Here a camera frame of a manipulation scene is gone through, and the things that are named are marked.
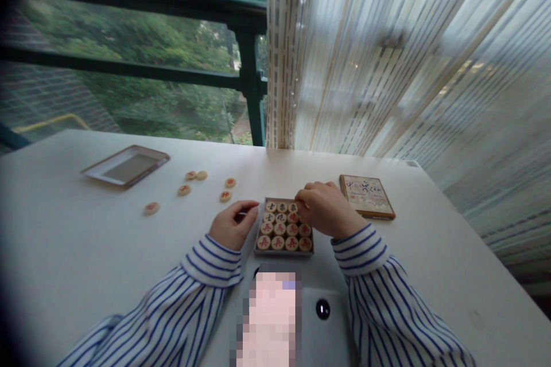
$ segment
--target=window frame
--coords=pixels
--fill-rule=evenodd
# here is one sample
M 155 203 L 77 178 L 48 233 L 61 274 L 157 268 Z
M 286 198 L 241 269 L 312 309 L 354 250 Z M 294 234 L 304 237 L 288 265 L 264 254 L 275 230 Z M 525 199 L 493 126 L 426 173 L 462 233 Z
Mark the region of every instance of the window frame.
M 266 0 L 74 1 L 226 24 L 235 33 L 239 45 L 239 75 L 40 52 L 13 46 L 0 48 L 2 58 L 17 63 L 235 89 L 243 93 L 247 100 L 253 145 L 265 145 L 262 98 L 267 94 L 267 79 L 258 66 L 257 37 L 265 35 L 267 30 Z

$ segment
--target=white table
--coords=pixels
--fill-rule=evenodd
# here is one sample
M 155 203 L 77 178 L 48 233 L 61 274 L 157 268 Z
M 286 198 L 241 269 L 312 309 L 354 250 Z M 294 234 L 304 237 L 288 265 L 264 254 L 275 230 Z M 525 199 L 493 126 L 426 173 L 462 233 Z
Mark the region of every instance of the white table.
M 132 144 L 172 159 L 128 191 L 79 174 Z M 479 365 L 551 360 L 551 323 L 427 174 L 404 161 L 67 130 L 4 156 L 0 167 L 3 268 L 26 352 L 40 365 L 55 364 L 106 315 L 128 312 L 179 262 L 226 207 L 218 201 L 226 178 L 238 180 L 233 200 L 260 201 L 343 173 L 381 179 L 397 218 L 373 225 Z M 176 197 L 185 172 L 203 169 L 208 179 Z M 150 201 L 162 208 L 143 217 Z M 328 238 L 315 233 L 315 246 L 305 285 L 343 290 Z M 270 259 L 249 258 L 247 276 L 261 261 Z M 228 363 L 240 289 L 203 365 Z

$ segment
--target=striped sleeve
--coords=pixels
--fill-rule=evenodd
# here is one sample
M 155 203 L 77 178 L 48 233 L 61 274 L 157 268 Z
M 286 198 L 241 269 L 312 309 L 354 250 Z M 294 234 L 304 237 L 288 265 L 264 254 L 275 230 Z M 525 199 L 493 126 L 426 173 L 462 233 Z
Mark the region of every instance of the striped sleeve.
M 240 258 L 205 235 L 132 311 L 98 323 L 58 365 L 197 365 L 228 289 L 242 280 Z
M 476 365 L 410 285 L 371 224 L 331 243 L 348 285 L 352 332 L 362 365 Z

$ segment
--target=cuff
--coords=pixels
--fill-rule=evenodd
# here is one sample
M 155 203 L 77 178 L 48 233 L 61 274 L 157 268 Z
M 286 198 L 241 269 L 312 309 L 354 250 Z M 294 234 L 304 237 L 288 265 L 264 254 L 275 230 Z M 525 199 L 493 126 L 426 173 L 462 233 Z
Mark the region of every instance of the cuff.
M 384 265 L 390 252 L 371 224 L 340 241 L 331 240 L 335 258 L 343 274 L 367 274 Z
M 182 259 L 182 267 L 195 281 L 209 287 L 228 288 L 241 277 L 241 253 L 222 247 L 205 235 Z

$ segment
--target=hand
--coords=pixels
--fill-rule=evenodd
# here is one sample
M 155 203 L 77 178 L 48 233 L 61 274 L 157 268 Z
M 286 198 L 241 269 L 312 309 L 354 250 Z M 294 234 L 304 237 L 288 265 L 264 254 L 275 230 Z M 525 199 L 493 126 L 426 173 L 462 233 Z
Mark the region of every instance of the hand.
M 249 210 L 243 220 L 235 220 L 241 211 Z M 257 219 L 258 202 L 237 201 L 214 218 L 208 234 L 220 245 L 233 251 L 240 251 L 247 235 Z
M 294 200 L 307 223 L 335 239 L 354 235 L 367 225 L 333 182 L 307 183 Z

